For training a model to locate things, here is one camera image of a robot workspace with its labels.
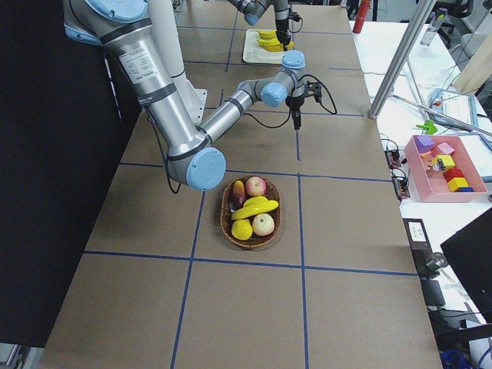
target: pink block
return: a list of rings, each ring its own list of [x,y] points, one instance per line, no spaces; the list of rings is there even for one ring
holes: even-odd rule
[[[443,142],[431,150],[432,156],[453,155],[455,150],[447,143]]]

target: red bottle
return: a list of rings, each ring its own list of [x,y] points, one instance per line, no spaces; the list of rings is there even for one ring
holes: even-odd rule
[[[357,17],[355,19],[353,33],[361,33],[362,25],[366,20],[367,11],[371,6],[371,0],[362,0],[361,6],[359,7],[359,11],[357,12]]]

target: blue block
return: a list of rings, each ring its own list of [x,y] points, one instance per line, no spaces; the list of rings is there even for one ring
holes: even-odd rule
[[[474,192],[472,187],[462,187],[457,192]]]

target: green object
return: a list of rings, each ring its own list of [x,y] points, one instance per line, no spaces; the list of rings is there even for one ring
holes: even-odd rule
[[[422,125],[417,125],[418,128],[422,128],[426,131],[426,135],[433,135],[437,132],[437,127],[434,125],[434,121],[432,119],[428,119]]]

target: black monitor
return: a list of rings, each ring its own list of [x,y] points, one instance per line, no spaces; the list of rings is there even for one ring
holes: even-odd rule
[[[492,208],[441,247],[470,298],[492,323]]]

